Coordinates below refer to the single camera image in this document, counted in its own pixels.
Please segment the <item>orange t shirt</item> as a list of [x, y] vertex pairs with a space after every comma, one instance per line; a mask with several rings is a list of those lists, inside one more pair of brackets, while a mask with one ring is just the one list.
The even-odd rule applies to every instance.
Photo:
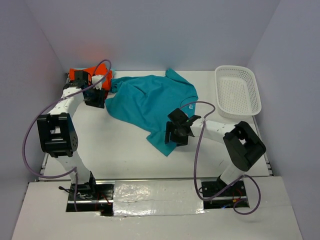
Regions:
[[[92, 83], [93, 75], [103, 76], [107, 73], [107, 71], [108, 71], [108, 68], [104, 63], [102, 63], [99, 67], [93, 66], [93, 67], [81, 68], [81, 69], [70, 68], [68, 77], [71, 83], [77, 80], [84, 81], [84, 86], [81, 86], [81, 88], [84, 89], [93, 84]], [[114, 73], [112, 70], [110, 70], [106, 77], [106, 80], [104, 80], [104, 82], [101, 85], [101, 88], [105, 90], [104, 99], [107, 98], [109, 90], [111, 89], [111, 84], [112, 84], [111, 82], [112, 82], [113, 76], [114, 76]]]

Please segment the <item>dark teal t shirt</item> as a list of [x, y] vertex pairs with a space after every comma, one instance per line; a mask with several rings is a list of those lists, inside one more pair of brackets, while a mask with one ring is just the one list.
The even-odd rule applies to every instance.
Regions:
[[165, 144], [168, 114], [183, 107], [190, 117], [199, 99], [194, 85], [171, 68], [164, 76], [114, 78], [110, 91], [114, 96], [105, 100], [109, 115], [148, 131], [148, 142], [165, 156], [177, 146], [174, 142]]

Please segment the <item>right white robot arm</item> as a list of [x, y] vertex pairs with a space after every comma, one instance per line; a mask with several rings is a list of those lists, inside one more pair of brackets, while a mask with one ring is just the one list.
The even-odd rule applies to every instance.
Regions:
[[199, 115], [187, 116], [180, 108], [168, 115], [164, 143], [186, 146], [190, 137], [197, 137], [193, 164], [193, 178], [197, 178], [198, 156], [202, 139], [209, 139], [225, 146], [231, 163], [219, 175], [217, 190], [228, 196], [235, 189], [234, 181], [246, 172], [265, 154], [266, 146], [246, 121], [226, 124], [206, 120]]

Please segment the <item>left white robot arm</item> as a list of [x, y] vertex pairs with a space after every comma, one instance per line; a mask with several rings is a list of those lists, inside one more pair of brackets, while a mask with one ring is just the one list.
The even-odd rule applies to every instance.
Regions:
[[105, 80], [105, 75], [76, 70], [74, 79], [64, 85], [61, 99], [47, 114], [41, 114], [36, 119], [42, 151], [63, 166], [73, 190], [86, 199], [96, 197], [98, 186], [77, 152], [79, 140], [73, 116], [81, 103], [96, 108], [104, 107]]

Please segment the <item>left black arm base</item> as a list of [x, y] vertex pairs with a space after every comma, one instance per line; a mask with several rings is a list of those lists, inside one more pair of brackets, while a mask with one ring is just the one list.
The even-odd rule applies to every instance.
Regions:
[[91, 175], [89, 182], [77, 185], [77, 193], [74, 193], [75, 186], [71, 184], [70, 188], [58, 187], [59, 190], [67, 193], [67, 212], [97, 212], [105, 217], [114, 215], [115, 185], [113, 183], [96, 182]]

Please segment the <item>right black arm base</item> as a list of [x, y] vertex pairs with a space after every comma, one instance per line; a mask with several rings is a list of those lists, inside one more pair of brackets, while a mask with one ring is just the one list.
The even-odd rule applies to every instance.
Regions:
[[[198, 191], [203, 198], [209, 198], [222, 190], [224, 185], [214, 180], [204, 180], [200, 182]], [[219, 196], [210, 201], [203, 201], [203, 208], [210, 209], [232, 209], [234, 204], [240, 201], [236, 208], [248, 208], [247, 192], [243, 180], [239, 180], [234, 185], [226, 189]]]

